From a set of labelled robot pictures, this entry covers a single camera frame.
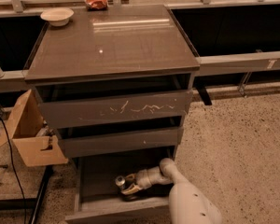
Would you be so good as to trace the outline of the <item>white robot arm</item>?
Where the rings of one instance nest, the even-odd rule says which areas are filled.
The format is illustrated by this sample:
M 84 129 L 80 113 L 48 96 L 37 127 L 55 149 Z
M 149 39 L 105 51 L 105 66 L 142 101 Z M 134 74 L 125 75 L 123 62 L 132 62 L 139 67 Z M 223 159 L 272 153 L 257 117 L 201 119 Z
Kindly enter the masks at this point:
M 154 185 L 169 185 L 169 211 L 172 224 L 222 224 L 219 209 L 178 170 L 172 159 L 126 176 L 119 175 L 115 183 L 124 196 L 131 196 Z

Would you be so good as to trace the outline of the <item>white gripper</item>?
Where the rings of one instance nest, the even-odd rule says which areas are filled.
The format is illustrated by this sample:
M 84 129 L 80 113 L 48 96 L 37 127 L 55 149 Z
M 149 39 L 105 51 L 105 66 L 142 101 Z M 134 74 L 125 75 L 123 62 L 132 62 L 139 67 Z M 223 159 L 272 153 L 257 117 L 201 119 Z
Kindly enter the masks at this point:
M 160 184 L 162 181 L 161 169 L 159 167 L 153 167 L 150 169 L 144 169 L 137 174 L 129 174 L 125 176 L 126 182 L 134 182 L 128 188 L 124 189 L 121 193 L 123 195 L 132 195 L 142 189 L 149 189 L 153 185 Z

